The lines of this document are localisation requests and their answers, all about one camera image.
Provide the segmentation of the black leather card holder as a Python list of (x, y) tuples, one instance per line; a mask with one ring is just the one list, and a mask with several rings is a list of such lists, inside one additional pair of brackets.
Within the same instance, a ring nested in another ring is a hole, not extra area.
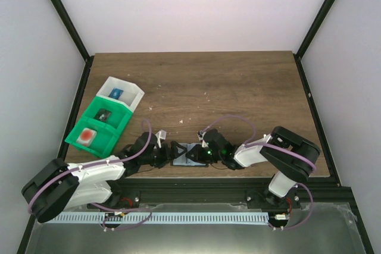
[[(187, 147), (188, 151), (191, 150), (192, 147), (196, 145), (196, 143), (181, 143), (181, 145)], [(181, 157), (172, 160), (170, 162), (172, 167), (208, 167), (208, 164), (203, 164), (199, 162), (193, 162), (190, 159), (186, 158), (186, 154)]]

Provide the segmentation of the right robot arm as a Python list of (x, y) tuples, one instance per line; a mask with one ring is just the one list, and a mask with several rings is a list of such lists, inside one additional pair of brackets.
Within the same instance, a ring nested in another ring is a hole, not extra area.
[(316, 170), (320, 148), (296, 133), (277, 126), (262, 139), (233, 145), (216, 129), (199, 134), (200, 144), (185, 153), (185, 157), (200, 164), (221, 162), (230, 170), (242, 170), (262, 162), (271, 163), (277, 173), (263, 191), (265, 203), (278, 208), (298, 183), (306, 183)]

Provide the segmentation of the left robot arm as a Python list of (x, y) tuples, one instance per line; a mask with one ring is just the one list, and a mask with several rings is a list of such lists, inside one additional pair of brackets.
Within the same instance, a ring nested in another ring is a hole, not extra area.
[(53, 159), (21, 190), (29, 212), (45, 223), (62, 211), (90, 203), (118, 207), (122, 195), (115, 181), (138, 173), (143, 165), (165, 167), (188, 151), (185, 143), (165, 143), (163, 133), (144, 132), (133, 144), (97, 161), (75, 164)]

